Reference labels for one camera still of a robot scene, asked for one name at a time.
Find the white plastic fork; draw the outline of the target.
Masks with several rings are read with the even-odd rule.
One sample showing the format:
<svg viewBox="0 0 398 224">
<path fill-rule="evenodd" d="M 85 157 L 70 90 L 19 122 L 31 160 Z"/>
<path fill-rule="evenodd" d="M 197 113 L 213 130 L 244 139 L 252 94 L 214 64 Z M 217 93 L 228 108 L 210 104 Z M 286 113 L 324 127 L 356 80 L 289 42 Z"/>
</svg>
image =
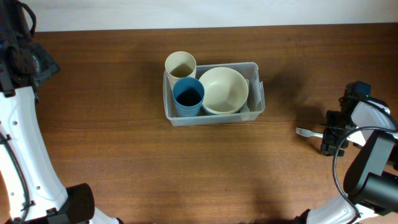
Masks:
<svg viewBox="0 0 398 224">
<path fill-rule="evenodd" d="M 309 137 L 317 137 L 317 138 L 323 138 L 322 133 L 316 133 L 308 129 L 303 129 L 303 128 L 295 128 L 295 132 L 303 137 L 309 138 Z"/>
</svg>

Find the white plastic spoon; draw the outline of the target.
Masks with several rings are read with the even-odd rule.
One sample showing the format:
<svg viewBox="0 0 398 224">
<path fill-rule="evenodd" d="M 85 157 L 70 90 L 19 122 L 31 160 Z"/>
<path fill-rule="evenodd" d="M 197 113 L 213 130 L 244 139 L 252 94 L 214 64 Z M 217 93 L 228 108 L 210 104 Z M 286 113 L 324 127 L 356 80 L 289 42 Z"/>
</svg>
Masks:
<svg viewBox="0 0 398 224">
<path fill-rule="evenodd" d="M 246 79 L 247 86 L 249 87 L 250 81 L 249 79 Z M 248 113 L 250 112 L 248 102 L 246 101 L 243 107 L 240 109 L 240 113 Z"/>
</svg>

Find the cream bowl back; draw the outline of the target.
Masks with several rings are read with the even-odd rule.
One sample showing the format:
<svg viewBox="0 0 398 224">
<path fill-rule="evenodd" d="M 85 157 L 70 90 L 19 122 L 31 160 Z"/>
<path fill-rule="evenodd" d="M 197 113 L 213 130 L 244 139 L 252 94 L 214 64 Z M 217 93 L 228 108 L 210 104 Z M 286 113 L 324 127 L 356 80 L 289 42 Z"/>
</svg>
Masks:
<svg viewBox="0 0 398 224">
<path fill-rule="evenodd" d="M 247 102 L 249 87 L 246 79 L 232 68 L 212 68 L 199 81 L 205 89 L 203 109 L 208 114 L 233 114 Z"/>
</svg>

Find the cream cup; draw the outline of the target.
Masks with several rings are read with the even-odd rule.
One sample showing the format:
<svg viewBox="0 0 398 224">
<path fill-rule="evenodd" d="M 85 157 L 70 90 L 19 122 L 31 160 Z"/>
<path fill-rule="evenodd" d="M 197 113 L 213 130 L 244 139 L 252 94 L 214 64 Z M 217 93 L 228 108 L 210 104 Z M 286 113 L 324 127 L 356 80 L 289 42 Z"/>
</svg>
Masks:
<svg viewBox="0 0 398 224">
<path fill-rule="evenodd" d="M 194 56 L 188 52 L 174 52 L 165 60 L 167 77 L 173 83 L 185 77 L 195 78 L 196 68 L 197 62 Z"/>
</svg>

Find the blue cup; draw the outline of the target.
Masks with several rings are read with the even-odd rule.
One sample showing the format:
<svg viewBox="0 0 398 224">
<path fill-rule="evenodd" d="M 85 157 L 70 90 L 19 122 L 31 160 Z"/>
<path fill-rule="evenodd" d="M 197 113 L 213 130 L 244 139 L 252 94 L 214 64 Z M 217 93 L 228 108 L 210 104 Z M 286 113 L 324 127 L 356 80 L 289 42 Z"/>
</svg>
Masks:
<svg viewBox="0 0 398 224">
<path fill-rule="evenodd" d="M 172 96 L 179 117 L 198 116 L 203 104 L 205 89 L 196 78 L 186 77 L 174 85 Z"/>
</svg>

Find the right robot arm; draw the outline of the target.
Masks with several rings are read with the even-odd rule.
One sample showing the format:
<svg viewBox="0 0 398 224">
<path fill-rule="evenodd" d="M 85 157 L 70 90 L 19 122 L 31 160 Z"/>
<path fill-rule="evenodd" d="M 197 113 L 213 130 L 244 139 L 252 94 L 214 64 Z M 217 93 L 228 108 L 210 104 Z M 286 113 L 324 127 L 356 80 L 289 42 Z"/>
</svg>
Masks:
<svg viewBox="0 0 398 224">
<path fill-rule="evenodd" d="M 397 212 L 397 176 L 384 170 L 397 168 L 397 121 L 388 105 L 371 97 L 371 86 L 356 81 L 345 88 L 339 111 L 327 111 L 321 153 L 333 158 L 333 181 L 339 194 L 326 204 L 308 209 L 294 223 L 359 223 Z M 352 143 L 359 149 L 342 184 L 337 159 Z"/>
</svg>

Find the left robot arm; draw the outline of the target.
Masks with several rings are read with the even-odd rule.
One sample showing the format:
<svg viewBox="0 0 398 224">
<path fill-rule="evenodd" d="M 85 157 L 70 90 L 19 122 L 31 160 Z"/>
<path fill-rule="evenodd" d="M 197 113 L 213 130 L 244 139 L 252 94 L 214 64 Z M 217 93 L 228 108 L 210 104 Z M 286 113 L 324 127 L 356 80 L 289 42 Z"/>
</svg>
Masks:
<svg viewBox="0 0 398 224">
<path fill-rule="evenodd" d="M 1 1 L 1 175 L 10 206 L 7 222 L 121 224 L 96 207 L 88 184 L 65 187 L 52 166 L 35 106 L 37 88 L 60 68 L 31 42 L 36 23 L 27 4 Z"/>
</svg>

